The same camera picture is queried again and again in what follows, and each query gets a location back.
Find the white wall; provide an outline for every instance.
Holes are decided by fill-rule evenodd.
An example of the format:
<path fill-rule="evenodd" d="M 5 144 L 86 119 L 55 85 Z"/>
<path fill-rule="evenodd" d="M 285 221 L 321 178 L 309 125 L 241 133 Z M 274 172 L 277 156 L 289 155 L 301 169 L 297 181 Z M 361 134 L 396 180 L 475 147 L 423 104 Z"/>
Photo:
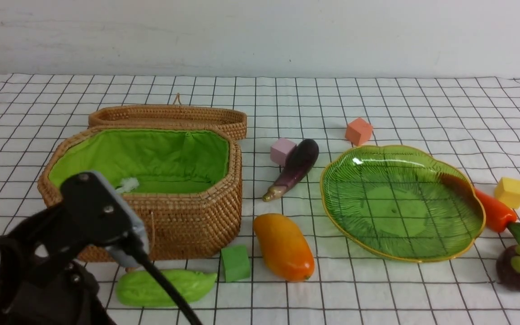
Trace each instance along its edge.
<path fill-rule="evenodd" d="M 0 0 L 0 73 L 520 77 L 520 0 Z"/>

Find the wicker basket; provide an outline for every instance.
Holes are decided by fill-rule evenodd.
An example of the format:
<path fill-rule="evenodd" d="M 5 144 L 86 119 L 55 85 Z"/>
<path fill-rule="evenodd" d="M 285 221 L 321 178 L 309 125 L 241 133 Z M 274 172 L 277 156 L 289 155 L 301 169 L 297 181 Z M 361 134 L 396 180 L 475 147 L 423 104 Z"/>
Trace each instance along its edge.
<path fill-rule="evenodd" d="M 246 138 L 248 119 L 245 113 L 232 109 L 184 106 L 180 94 L 172 105 L 124 105 L 105 107 L 91 113 L 89 127 L 98 125 L 213 125 L 235 140 Z"/>
<path fill-rule="evenodd" d="M 68 149 L 104 130 L 112 129 L 209 130 L 228 141 L 227 175 L 210 189 L 193 194 L 122 194 L 146 225 L 152 260 L 211 257 L 229 244 L 240 231 L 242 210 L 242 162 L 237 142 L 213 126 L 103 125 L 91 127 L 62 142 L 37 183 L 47 206 L 62 200 L 50 180 L 50 172 Z M 113 261 L 105 249 L 90 246 L 79 259 L 84 262 Z"/>

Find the black cable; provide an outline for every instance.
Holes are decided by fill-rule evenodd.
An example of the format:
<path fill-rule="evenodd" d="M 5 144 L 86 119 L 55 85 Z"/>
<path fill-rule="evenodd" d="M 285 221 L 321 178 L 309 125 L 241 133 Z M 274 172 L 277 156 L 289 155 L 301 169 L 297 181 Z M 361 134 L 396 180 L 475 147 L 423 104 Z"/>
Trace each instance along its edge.
<path fill-rule="evenodd" d="M 140 241 L 136 236 L 130 236 L 128 238 L 132 239 L 135 245 L 126 245 L 124 251 L 132 255 L 132 257 L 134 257 L 134 259 L 136 259 L 136 261 L 146 269 L 153 279 L 156 280 L 163 290 L 167 292 L 180 311 L 184 314 L 190 325 L 203 325 L 198 316 L 196 316 L 196 313 L 194 313 L 194 309 L 190 307 L 184 297 L 181 296 L 178 290 L 176 290 L 173 284 L 169 282 L 162 272 L 151 263 L 150 257 L 148 257 L 146 252 L 142 249 L 142 241 Z"/>

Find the white table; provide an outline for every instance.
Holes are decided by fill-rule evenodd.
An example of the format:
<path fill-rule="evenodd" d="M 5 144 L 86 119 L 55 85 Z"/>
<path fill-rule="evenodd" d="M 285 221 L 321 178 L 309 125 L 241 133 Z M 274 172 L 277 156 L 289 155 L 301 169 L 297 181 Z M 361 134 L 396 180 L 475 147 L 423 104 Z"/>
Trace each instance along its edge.
<path fill-rule="evenodd" d="M 248 114 L 241 142 L 244 216 L 234 243 L 247 245 L 253 276 L 237 283 L 220 278 L 193 304 L 205 324 L 520 325 L 520 294 L 496 283 L 494 267 L 503 247 L 514 243 L 510 234 L 485 230 L 453 261 L 383 261 L 341 236 L 324 214 L 318 186 L 324 166 L 350 148 L 344 128 L 356 117 L 374 125 L 372 144 L 430 152 L 487 193 L 502 176 L 520 179 L 520 80 L 0 75 L 0 234 L 45 207 L 37 176 L 55 146 L 87 127 L 89 113 L 122 103 L 171 103 L 178 92 L 184 104 Z M 316 139 L 320 159 L 283 200 L 263 203 L 258 198 L 279 173 L 268 154 L 277 136 Z M 251 222 L 266 212 L 283 212 L 305 233 L 318 261 L 309 282 L 286 284 L 262 263 Z M 219 259 L 157 265 L 217 272 Z M 118 324 L 186 324 L 177 309 L 119 304 L 113 284 L 123 270 L 116 264 L 87 268 Z"/>

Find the carrot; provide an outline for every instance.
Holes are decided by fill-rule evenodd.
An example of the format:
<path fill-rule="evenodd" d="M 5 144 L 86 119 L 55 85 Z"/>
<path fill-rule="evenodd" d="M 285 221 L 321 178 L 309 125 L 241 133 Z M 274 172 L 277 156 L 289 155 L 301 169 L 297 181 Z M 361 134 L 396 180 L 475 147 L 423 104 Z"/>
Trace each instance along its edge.
<path fill-rule="evenodd" d="M 468 182 L 450 174 L 441 174 L 439 177 L 445 186 L 452 189 L 461 197 L 465 197 L 470 200 L 470 197 L 473 196 L 471 193 L 471 185 Z M 483 208 L 485 210 L 485 220 L 489 229 L 501 233 L 507 229 L 507 226 L 510 223 L 517 221 L 517 215 L 514 210 L 509 208 L 503 202 L 483 193 L 475 187 L 474 191 L 475 196 L 479 201 L 481 201 L 481 204 L 483 204 Z"/>
<path fill-rule="evenodd" d="M 252 222 L 264 264 L 289 282 L 308 280 L 314 256 L 300 228 L 282 214 L 262 214 Z"/>

